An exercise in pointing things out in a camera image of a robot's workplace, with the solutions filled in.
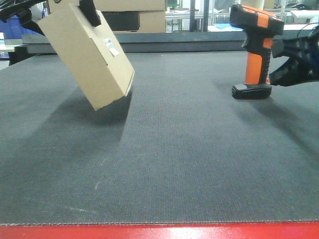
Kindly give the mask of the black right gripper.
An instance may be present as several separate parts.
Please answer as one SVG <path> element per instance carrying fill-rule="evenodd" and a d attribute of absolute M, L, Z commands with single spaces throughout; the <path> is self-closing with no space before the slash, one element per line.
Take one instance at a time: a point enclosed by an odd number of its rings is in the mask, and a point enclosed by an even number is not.
<path fill-rule="evenodd" d="M 288 57 L 277 70 L 269 74 L 273 86 L 293 86 L 319 80 L 319 27 L 309 35 L 275 42 L 271 49 L 274 58 Z"/>

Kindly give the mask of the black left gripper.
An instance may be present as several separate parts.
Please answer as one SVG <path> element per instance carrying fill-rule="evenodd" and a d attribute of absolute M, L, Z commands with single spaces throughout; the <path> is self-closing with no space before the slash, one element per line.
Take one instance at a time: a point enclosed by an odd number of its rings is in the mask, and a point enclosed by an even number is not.
<path fill-rule="evenodd" d="M 17 16 L 23 28 L 44 35 L 39 25 L 32 20 L 31 13 L 31 8 L 41 2 L 43 0 L 0 0 L 0 20 L 6 23 L 11 17 Z M 101 25 L 93 0 L 79 0 L 79 8 L 93 27 Z"/>

